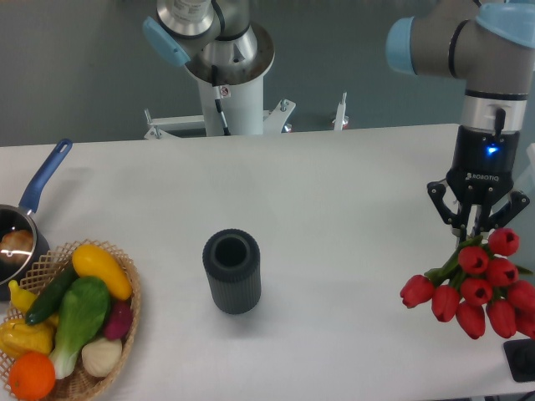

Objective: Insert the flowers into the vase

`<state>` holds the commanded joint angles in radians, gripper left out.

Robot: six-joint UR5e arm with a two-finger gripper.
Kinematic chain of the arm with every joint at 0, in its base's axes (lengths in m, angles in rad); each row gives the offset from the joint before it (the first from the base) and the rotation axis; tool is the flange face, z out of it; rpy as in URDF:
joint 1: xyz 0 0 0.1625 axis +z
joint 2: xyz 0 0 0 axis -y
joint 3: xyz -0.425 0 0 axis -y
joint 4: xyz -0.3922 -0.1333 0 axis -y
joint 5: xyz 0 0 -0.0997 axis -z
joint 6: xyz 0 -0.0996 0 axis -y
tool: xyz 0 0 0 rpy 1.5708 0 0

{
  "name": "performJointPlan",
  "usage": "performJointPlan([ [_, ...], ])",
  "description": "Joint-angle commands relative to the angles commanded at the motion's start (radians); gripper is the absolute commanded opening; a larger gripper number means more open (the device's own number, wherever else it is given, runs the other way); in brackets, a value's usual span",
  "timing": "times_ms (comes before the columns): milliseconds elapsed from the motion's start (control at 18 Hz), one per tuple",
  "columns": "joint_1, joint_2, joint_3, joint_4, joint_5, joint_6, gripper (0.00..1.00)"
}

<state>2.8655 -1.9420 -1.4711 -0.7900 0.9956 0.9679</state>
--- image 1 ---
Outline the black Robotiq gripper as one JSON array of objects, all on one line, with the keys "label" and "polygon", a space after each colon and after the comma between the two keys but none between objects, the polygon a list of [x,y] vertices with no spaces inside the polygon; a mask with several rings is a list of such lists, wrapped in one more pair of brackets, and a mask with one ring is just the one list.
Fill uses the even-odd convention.
[{"label": "black Robotiq gripper", "polygon": [[[436,211],[451,228],[458,242],[467,239],[471,203],[480,205],[476,212],[475,234],[507,226],[530,204],[530,199],[524,192],[511,190],[519,138],[518,131],[495,136],[491,132],[476,131],[462,125],[459,127],[452,165],[446,174],[446,180],[432,181],[426,185],[427,194]],[[449,187],[458,200],[456,211],[445,202]],[[492,205],[506,194],[506,204],[492,212]],[[468,199],[471,199],[471,203],[464,206]]]}]

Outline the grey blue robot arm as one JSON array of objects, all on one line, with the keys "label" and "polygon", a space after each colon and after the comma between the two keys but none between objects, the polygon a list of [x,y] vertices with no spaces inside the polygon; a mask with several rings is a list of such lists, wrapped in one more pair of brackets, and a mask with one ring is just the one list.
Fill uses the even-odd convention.
[{"label": "grey blue robot arm", "polygon": [[[263,108],[274,47],[246,1],[160,1],[142,25],[150,46],[197,81],[210,136],[283,129],[293,104]],[[512,170],[534,66],[531,1],[441,1],[423,18],[402,18],[385,52],[397,72],[465,82],[453,161],[427,191],[441,219],[464,241],[506,226],[529,202]]]}]

